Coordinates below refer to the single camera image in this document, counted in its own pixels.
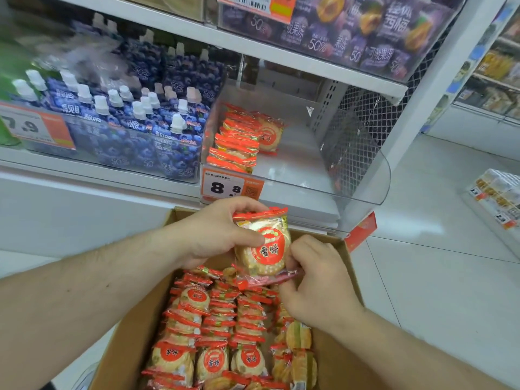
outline price tag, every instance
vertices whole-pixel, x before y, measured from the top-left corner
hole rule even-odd
[[[486,194],[482,192],[481,189],[479,189],[477,186],[472,187],[469,190],[470,194],[473,196],[474,199],[477,201],[480,201],[484,198],[486,198]]]
[[[67,125],[59,115],[0,103],[0,118],[18,138],[76,149]]]
[[[507,216],[504,212],[498,211],[495,215],[495,220],[505,229],[510,229],[516,225],[516,222]]]
[[[260,198],[264,182],[247,176],[237,176],[217,168],[202,169],[202,196],[209,200],[247,196]]]
[[[219,2],[258,15],[277,20],[285,24],[291,22],[296,0],[218,0]]]

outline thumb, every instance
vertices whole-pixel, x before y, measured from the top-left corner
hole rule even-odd
[[[300,313],[299,306],[302,301],[302,296],[298,293],[294,279],[289,279],[287,282],[280,283],[278,290],[283,305],[289,314],[297,319]]]
[[[257,231],[248,230],[239,226],[233,232],[233,243],[239,246],[257,248],[265,242],[265,237]]]

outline person's left hand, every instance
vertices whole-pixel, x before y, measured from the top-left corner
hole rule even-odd
[[[256,248],[265,242],[259,232],[233,223],[235,212],[263,212],[267,206],[249,197],[218,200],[197,213],[168,227],[183,237],[185,256],[179,263],[190,269],[202,265],[209,257],[223,254],[235,246]]]

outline tile floor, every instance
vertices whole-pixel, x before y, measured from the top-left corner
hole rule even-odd
[[[417,137],[352,259],[368,308],[520,389],[520,259],[458,195],[488,168],[520,173],[520,162]],[[0,276],[49,260],[0,252]],[[108,339],[55,378],[58,390],[75,387]]]

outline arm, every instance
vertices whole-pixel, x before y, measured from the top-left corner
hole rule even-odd
[[[37,390],[113,327],[166,275],[264,237],[236,226],[220,200],[169,226],[0,280],[0,388]]]
[[[292,281],[280,285],[285,308],[296,319],[332,335],[390,387],[509,389],[363,308],[347,268],[332,245],[303,236],[291,245],[291,254],[288,267],[296,267],[298,261],[305,276],[298,288]]]

